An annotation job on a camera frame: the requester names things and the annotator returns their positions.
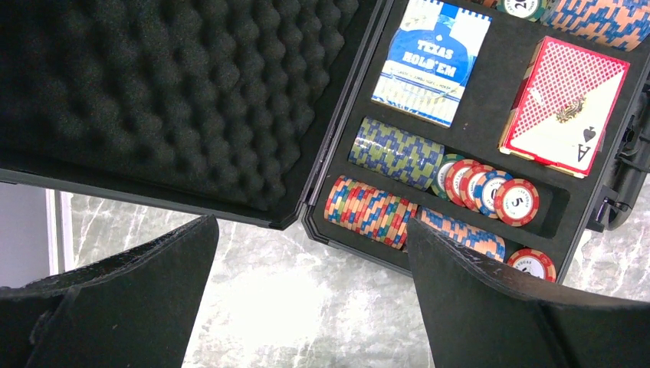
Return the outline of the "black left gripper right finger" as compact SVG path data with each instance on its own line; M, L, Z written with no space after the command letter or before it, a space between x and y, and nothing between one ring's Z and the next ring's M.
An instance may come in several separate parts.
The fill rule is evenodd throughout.
M647 367L649 305L535 278L409 223L437 367Z

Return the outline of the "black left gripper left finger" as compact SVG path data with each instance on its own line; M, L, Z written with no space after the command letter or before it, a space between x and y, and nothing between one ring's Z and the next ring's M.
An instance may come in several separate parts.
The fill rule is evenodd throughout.
M218 245L194 219L92 264L1 289L3 367L180 367Z

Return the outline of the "black poker chip case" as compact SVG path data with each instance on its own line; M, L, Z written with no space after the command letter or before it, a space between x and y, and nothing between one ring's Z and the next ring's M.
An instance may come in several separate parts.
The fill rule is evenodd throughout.
M563 277L584 229L619 227L649 171L649 44L617 51L479 4L491 25L449 128L374 103L404 1L3 1L1 179L283 230L403 274L407 254L326 222L348 176L537 248ZM499 152L538 41L629 62L592 172ZM364 117L530 180L515 228L347 159Z

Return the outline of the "red card deck box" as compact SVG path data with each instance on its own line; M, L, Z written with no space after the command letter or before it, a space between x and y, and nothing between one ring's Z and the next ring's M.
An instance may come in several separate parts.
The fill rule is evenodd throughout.
M546 36L534 50L498 149L587 177L630 64Z

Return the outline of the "blue white card deck box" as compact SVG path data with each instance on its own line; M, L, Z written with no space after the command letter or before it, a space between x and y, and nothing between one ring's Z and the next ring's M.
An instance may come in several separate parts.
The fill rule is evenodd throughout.
M442 1L410 1L372 101L449 128L492 18Z

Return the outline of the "grey chip stack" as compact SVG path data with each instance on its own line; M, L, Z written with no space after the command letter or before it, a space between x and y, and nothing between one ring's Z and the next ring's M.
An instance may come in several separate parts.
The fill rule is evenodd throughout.
M540 23L597 44L632 51L649 36L649 2L550 1Z

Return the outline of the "red white single chip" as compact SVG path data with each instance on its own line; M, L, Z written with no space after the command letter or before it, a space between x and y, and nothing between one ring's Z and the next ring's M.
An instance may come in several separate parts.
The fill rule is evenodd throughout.
M507 264L531 276L556 281L556 269L551 258L545 253L532 248L522 248L515 251L507 260Z

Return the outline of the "orange blue chip stack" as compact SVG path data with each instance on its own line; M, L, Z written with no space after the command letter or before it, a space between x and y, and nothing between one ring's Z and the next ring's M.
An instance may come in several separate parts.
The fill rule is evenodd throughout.
M506 243L501 236L426 207L421 210L420 219L437 232L489 258L504 260Z

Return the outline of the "red white loose chips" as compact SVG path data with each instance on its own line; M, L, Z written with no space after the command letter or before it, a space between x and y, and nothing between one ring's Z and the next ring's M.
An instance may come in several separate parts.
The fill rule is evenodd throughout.
M442 156L431 188L444 200L513 227L529 224L540 210L532 182L456 153Z

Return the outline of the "red yellow blue chip stack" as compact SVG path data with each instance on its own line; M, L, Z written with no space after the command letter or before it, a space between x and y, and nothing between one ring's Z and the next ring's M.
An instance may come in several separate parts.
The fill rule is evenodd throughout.
M408 222L415 217L418 207L403 197L339 176L325 201L323 217L358 235L402 250Z

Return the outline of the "green white single chip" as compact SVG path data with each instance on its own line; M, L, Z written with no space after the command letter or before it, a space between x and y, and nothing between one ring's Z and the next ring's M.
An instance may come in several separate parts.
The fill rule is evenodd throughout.
M547 0L499 0L497 10L528 21L538 21L547 10Z

